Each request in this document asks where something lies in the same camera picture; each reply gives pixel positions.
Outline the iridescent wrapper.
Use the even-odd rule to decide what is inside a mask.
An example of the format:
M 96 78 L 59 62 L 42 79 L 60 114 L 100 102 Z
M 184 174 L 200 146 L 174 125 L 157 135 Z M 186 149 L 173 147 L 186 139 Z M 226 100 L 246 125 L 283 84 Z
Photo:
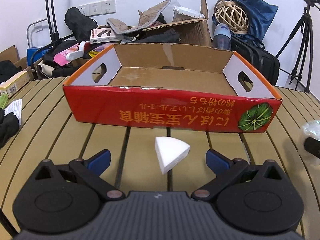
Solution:
M 307 139 L 311 137 L 320 141 L 320 121 L 319 120 L 312 120 L 305 123 L 301 127 L 302 137 Z

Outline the white foam wedge piece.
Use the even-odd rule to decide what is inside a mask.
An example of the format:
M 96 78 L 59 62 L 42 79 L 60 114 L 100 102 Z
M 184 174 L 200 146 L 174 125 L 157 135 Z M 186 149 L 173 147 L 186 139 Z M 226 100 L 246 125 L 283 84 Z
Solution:
M 156 137 L 155 151 L 162 174 L 168 173 L 190 151 L 190 145 L 173 137 Z

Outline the olive folding slat table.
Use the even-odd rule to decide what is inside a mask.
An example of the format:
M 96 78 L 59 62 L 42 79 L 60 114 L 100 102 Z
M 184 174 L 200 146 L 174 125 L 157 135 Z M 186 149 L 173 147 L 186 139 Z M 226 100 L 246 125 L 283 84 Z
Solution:
M 1 209 L 11 223 L 16 222 L 14 199 L 43 159 L 66 164 L 106 148 L 112 162 L 102 178 L 122 191 L 165 191 L 172 186 L 193 192 L 215 177 L 204 160 L 212 148 L 253 164 L 275 160 L 305 205 L 297 231 L 306 239 L 319 239 L 319 167 L 298 154 L 300 127 L 319 119 L 319 102 L 312 94 L 278 88 L 283 103 L 264 133 L 206 133 L 80 123 L 71 113 L 62 83 L 61 78 L 32 81 L 15 95 L 22 100 L 22 126 L 1 149 Z M 188 143 L 190 152 L 165 176 L 154 145 L 156 137 L 166 135 Z

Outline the red cardboard fruit box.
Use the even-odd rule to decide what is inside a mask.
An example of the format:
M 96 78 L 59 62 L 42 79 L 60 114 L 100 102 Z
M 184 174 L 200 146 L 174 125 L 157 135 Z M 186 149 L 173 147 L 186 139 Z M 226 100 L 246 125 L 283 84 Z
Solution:
M 240 54 L 190 44 L 116 44 L 63 84 L 79 122 L 263 133 L 281 106 Z

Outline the black suitcase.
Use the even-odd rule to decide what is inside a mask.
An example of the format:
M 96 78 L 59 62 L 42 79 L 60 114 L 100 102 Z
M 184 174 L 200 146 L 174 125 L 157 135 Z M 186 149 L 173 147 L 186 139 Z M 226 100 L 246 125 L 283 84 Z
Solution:
M 279 77 L 279 60 L 269 52 L 253 47 L 237 37 L 232 36 L 231 41 L 231 50 L 239 53 L 255 67 L 271 85 L 275 86 Z

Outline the black cloth on table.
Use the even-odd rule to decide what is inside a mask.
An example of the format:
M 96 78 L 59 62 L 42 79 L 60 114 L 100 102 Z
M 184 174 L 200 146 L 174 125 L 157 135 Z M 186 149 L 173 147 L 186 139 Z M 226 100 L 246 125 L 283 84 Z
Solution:
M 18 132 L 19 120 L 13 113 L 5 114 L 2 108 L 0 118 L 0 148 L 2 148 Z

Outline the green small bottle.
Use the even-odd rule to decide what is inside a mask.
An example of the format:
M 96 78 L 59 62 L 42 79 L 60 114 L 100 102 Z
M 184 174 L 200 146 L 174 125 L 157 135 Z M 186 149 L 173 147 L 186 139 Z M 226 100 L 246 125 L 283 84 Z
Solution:
M 0 95 L 0 108 L 1 109 L 5 109 L 6 108 L 6 106 L 7 106 L 7 104 L 8 104 L 8 96 L 7 96 L 7 94 L 1 94 Z

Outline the yellow small carton box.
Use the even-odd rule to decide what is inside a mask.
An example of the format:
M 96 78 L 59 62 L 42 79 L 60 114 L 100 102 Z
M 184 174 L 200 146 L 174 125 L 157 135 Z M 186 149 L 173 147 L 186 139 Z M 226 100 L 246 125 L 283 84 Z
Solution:
M 1 83 L 1 95 L 5 94 L 8 98 L 12 98 L 21 88 L 34 79 L 30 70 L 18 72 L 9 80 Z

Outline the blue water bottle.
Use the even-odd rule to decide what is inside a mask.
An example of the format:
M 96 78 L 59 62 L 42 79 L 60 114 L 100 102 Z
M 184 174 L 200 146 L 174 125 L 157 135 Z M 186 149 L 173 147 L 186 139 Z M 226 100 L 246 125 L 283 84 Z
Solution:
M 214 30 L 212 47 L 220 50 L 230 50 L 231 44 L 231 32 L 228 26 L 219 23 Z

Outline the brown cardboard box open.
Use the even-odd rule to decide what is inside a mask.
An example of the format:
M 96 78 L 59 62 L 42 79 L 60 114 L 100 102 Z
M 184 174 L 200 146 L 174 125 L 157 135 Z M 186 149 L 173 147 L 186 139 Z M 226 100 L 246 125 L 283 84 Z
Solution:
M 204 14 L 204 18 L 161 24 L 143 29 L 143 31 L 147 36 L 175 31 L 180 34 L 180 42 L 183 44 L 210 47 L 212 45 L 212 39 L 208 26 L 208 7 L 206 0 L 201 0 L 200 13 Z

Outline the dark blue velvet bag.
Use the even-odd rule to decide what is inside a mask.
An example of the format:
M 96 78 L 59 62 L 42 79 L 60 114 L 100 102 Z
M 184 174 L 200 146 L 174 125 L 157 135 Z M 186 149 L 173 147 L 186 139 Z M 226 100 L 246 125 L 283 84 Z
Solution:
M 265 45 L 263 44 L 263 39 L 278 11 L 278 6 L 268 4 L 263 0 L 226 1 L 234 1 L 238 6 L 242 7 L 249 20 L 249 29 L 246 34 L 235 34 L 233 32 L 231 32 L 231 34 L 247 44 L 264 49 Z M 212 15 L 212 20 L 215 25 L 219 24 L 214 19 L 214 14 Z

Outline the woven rattan ball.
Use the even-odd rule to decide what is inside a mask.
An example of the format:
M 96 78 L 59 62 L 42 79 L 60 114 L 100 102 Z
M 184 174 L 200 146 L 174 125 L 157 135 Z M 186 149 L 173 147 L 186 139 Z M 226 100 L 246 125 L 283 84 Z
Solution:
M 242 7 L 234 1 L 218 0 L 214 9 L 214 19 L 228 26 L 235 34 L 246 34 L 249 20 Z

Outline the black drawstring bag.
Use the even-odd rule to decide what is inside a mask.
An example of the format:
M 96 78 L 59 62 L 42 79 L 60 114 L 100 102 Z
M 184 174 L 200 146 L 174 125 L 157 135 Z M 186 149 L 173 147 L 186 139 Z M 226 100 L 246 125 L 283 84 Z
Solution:
M 82 14 L 76 7 L 71 7 L 67 10 L 65 24 L 72 31 L 78 42 L 89 41 L 91 30 L 98 27 L 95 20 Z

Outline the white wall socket strip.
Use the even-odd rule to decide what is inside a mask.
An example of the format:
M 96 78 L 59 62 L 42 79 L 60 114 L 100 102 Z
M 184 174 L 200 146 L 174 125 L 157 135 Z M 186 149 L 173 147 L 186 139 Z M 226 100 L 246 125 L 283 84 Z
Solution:
M 116 0 L 105 0 L 78 6 L 85 16 L 97 16 L 116 13 Z

